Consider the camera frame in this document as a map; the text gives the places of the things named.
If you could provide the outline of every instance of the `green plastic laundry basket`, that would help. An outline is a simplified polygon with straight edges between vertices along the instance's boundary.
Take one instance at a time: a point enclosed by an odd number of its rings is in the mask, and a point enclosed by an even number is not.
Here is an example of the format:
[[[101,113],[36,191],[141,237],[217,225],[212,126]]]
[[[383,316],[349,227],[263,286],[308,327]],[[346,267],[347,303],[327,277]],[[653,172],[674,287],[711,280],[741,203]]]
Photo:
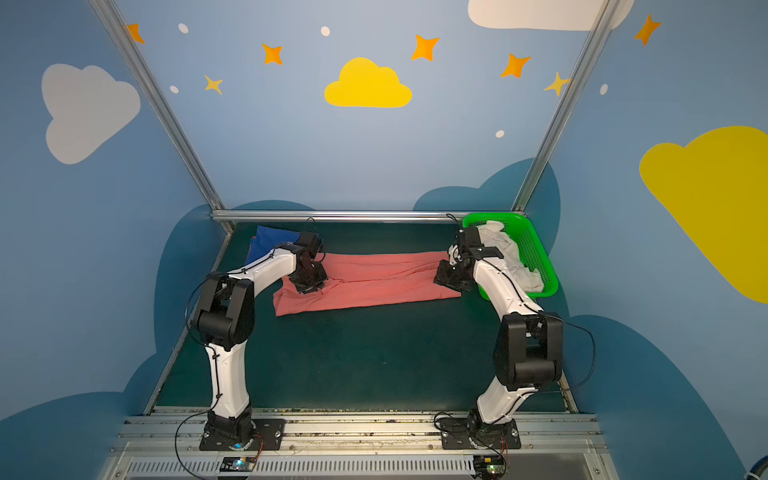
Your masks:
[[[544,251],[544,246],[541,245],[536,230],[533,227],[531,221],[522,215],[510,213],[495,213],[495,214],[469,214],[464,217],[465,227],[477,227],[482,225],[488,220],[496,220],[504,224],[504,232],[513,239],[520,250],[520,260],[523,265],[529,269],[538,269],[541,274],[541,281],[544,282],[544,290],[541,292],[529,293],[531,298],[539,298],[541,296],[553,296],[560,287],[558,282],[558,276],[554,274],[554,268],[552,263],[547,257],[547,252]],[[486,300],[488,294],[480,288],[480,295]]]

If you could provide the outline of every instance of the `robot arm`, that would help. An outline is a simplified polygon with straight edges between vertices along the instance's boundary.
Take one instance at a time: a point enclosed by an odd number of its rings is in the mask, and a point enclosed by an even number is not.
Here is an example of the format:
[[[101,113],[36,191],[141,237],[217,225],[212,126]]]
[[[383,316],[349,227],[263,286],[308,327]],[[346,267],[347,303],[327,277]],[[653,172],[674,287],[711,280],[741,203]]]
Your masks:
[[[201,450],[250,447],[253,423],[245,382],[245,346],[255,321],[253,299],[286,275],[300,293],[322,288],[328,276],[323,265],[313,261],[320,247],[319,236],[305,232],[295,243],[275,246],[243,268],[208,274],[192,321],[210,354],[214,391]]]
[[[495,377],[478,397],[472,429],[504,425],[541,384],[560,379],[563,324],[523,292],[502,253],[483,245],[477,228],[460,229],[449,256],[450,261],[441,262],[435,283],[458,291],[479,284],[501,320],[493,352]]]

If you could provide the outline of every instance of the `work surface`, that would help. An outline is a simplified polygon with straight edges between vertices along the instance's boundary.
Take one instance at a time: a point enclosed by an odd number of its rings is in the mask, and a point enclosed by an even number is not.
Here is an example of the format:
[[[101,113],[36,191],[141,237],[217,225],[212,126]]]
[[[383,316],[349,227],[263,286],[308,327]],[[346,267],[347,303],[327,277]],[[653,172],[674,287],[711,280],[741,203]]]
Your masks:
[[[302,230],[303,223],[269,227]],[[243,266],[256,224],[239,223],[220,271]],[[308,230],[332,253],[447,250],[455,225],[318,223]],[[461,298],[275,317],[278,281],[256,298],[246,348],[254,407],[281,409],[466,410],[493,379],[498,316],[475,288]],[[550,390],[558,389],[552,385]],[[189,339],[167,377],[158,406],[208,406],[210,369]],[[558,393],[537,393],[530,412],[563,412]]]

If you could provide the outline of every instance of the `yellow star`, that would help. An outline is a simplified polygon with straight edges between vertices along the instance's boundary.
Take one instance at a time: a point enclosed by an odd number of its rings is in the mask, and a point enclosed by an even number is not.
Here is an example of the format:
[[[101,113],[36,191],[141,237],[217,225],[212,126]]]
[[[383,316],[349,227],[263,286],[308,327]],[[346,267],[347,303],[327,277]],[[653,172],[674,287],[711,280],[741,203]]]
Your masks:
[[[554,74],[554,76],[555,76],[554,83],[552,85],[546,87],[544,89],[544,91],[554,90],[554,91],[556,91],[558,93],[558,97],[559,97],[560,96],[560,90],[563,88],[563,85],[567,84],[569,81],[571,81],[571,79],[570,78],[566,78],[565,80],[563,80],[562,78],[560,78],[560,72]]]
[[[208,75],[205,76],[205,79],[208,80],[208,86],[205,87],[206,90],[215,90],[219,92],[219,95],[221,95],[221,90],[219,90],[219,83],[221,83],[223,80],[216,80],[213,81],[210,78],[208,78]]]
[[[648,19],[645,21],[645,25],[643,25],[643,28],[634,37],[642,40],[643,46],[648,45],[648,39],[650,38],[650,35],[654,33],[654,30],[659,28],[660,25],[661,22],[654,22],[650,19],[650,15],[648,15]]]
[[[283,61],[280,60],[280,50],[283,50],[283,47],[267,47],[266,44],[261,44],[262,47],[264,47],[264,51],[266,52],[266,58],[264,58],[264,64],[268,63],[276,63],[278,65],[282,65]]]
[[[144,39],[139,35],[139,24],[134,23],[133,25],[125,25],[128,27],[128,31],[131,33],[131,37],[134,38],[135,41],[139,43],[144,43]]]
[[[424,38],[421,38],[419,35],[417,35],[416,51],[413,52],[411,60],[416,60],[417,58],[426,58],[427,60],[432,61],[432,49],[435,48],[435,44],[438,40],[439,38],[425,40]]]
[[[509,65],[507,65],[507,69],[504,70],[504,73],[502,73],[502,77],[506,77],[507,75],[514,75],[515,77],[520,78],[520,75],[523,74],[523,67],[525,66],[525,62],[530,59],[531,57],[517,58],[513,54],[509,54]]]

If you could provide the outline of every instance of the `pink cloth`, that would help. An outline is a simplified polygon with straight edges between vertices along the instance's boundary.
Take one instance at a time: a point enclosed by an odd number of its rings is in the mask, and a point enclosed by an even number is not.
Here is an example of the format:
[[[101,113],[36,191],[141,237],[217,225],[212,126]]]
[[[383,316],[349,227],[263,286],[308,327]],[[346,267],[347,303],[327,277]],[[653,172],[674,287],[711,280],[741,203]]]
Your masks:
[[[328,274],[325,286],[318,292],[304,295],[298,293],[296,286],[285,276],[283,288],[275,292],[275,313],[282,316],[354,306],[456,298],[461,293],[432,282],[440,260],[447,259],[446,252],[391,255],[328,253],[323,260]]]

